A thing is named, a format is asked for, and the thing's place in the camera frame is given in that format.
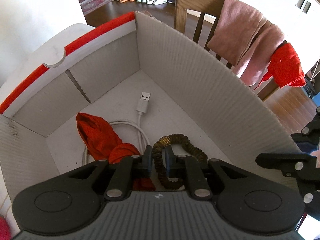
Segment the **olive green hair scrunchie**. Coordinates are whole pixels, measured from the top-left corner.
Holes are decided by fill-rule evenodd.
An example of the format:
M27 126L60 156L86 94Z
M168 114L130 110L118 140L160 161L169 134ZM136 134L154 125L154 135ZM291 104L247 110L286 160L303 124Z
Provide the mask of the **olive green hair scrunchie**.
M162 150L167 146L174 144L181 145L185 152L195 157L200 164L208 163L208 156L203 152L203 150L191 144L186 135L171 134L161 137L161 139L159 139L152 148L152 156L159 182L167 190L178 190L183 186L183 180L181 178L179 178L178 181L169 180L167 170L163 164Z

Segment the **red knotted cloth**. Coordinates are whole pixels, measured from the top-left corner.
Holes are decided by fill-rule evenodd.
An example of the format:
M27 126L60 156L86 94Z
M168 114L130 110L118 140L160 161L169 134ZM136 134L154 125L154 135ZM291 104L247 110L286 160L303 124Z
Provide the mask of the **red knotted cloth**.
M94 160L118 164L125 157L140 155L133 144L123 142L112 126L99 116L78 113L76 126L87 147L87 153Z

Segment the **red and white cardboard box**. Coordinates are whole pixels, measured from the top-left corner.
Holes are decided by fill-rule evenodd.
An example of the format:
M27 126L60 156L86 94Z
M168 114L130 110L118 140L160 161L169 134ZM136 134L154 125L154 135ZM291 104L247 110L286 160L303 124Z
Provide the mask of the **red and white cardboard box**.
M155 142L183 133L211 158L296 187L255 163L262 152L296 152L265 104L221 62L178 31L143 13L49 69L35 95L1 118L1 168L10 198L79 165L84 145L75 116L134 119L151 93L143 128Z

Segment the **red cloth on chair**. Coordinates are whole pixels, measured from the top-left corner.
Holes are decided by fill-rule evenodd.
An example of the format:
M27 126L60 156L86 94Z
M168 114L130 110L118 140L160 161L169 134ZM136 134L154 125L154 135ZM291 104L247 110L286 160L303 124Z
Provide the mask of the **red cloth on chair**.
M291 43L286 43L277 48L272 54L267 72L258 83L258 87L270 78L273 78L279 88L285 86L303 87L306 85L300 59Z

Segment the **pink towel on chair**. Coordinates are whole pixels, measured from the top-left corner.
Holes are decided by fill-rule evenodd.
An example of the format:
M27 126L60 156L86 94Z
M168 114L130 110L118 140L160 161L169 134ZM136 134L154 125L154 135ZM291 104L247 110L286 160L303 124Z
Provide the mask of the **pink towel on chair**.
M281 29L259 10L239 0L225 0L207 47L227 60L233 73L251 87L260 82L284 40Z

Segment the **pink strawberry plush toy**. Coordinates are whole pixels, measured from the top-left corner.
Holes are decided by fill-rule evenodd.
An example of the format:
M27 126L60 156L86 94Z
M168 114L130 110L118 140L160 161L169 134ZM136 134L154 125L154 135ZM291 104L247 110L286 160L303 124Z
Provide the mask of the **pink strawberry plush toy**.
M2 216L0 217L0 240L10 240L11 232L7 221Z

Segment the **wooden chair behind box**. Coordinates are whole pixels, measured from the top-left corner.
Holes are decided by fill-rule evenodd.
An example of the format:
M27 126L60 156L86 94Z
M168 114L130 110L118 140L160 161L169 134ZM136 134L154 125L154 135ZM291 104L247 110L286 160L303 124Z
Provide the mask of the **wooden chair behind box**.
M198 43L203 23L206 21L205 17L212 16L213 23L211 24L208 37L204 44L204 49L209 51L208 42L214 36L224 1L225 0L175 0L174 29L184 34L187 24L187 16L194 12L194 18L197 19L197 24L192 40L195 43Z

